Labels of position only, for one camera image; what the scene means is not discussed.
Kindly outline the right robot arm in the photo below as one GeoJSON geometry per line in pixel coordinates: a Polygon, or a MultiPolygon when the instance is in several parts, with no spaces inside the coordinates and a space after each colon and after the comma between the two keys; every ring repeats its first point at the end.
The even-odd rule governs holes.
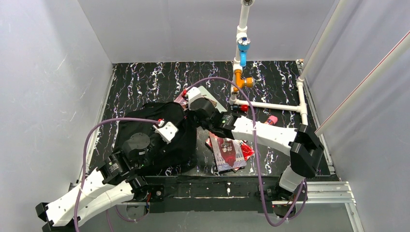
{"type": "Polygon", "coordinates": [[[314,178],[324,146],[313,128],[282,128],[230,112],[220,112],[207,98],[190,100],[188,110],[198,125],[219,138],[253,140],[290,157],[290,165],[281,174],[278,187],[293,192],[303,179],[314,178]]]}

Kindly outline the maroon illustrated book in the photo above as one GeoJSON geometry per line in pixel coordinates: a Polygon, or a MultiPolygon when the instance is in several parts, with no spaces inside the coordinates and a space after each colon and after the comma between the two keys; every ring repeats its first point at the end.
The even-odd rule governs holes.
{"type": "Polygon", "coordinates": [[[209,139],[213,149],[216,168],[219,172],[236,172],[247,165],[241,143],[238,140],[220,138],[213,133],[209,133],[209,139]]]}

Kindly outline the black student backpack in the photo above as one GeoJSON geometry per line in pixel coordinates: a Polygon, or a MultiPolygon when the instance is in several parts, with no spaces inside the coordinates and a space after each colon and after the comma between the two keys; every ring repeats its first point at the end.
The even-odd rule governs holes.
{"type": "Polygon", "coordinates": [[[179,103],[149,102],[139,110],[128,112],[125,117],[163,119],[178,128],[171,142],[166,143],[149,123],[119,122],[113,152],[124,152],[131,165],[138,167],[140,175],[165,175],[168,168],[176,168],[182,173],[195,166],[197,128],[179,103]],[[144,133],[150,139],[144,155],[131,149],[129,140],[136,133],[144,133]]]}

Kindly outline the red patterned book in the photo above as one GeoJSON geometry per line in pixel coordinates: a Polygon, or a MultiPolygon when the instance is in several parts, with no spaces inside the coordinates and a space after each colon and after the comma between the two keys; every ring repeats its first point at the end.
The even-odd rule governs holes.
{"type": "Polygon", "coordinates": [[[243,140],[233,140],[229,138],[219,138],[210,133],[205,144],[213,150],[215,159],[216,152],[219,151],[221,159],[225,163],[233,163],[234,161],[247,161],[253,154],[253,149],[243,140]]]}

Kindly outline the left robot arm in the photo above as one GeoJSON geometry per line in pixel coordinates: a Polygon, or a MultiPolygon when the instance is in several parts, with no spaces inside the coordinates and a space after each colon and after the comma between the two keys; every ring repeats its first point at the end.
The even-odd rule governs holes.
{"type": "Polygon", "coordinates": [[[178,130],[165,126],[151,132],[133,132],[120,139],[119,145],[103,163],[80,184],[51,203],[35,209],[45,222],[44,232],[75,232],[95,215],[117,204],[136,200],[161,201],[162,185],[145,177],[159,169],[161,155],[168,155],[178,130]]]}

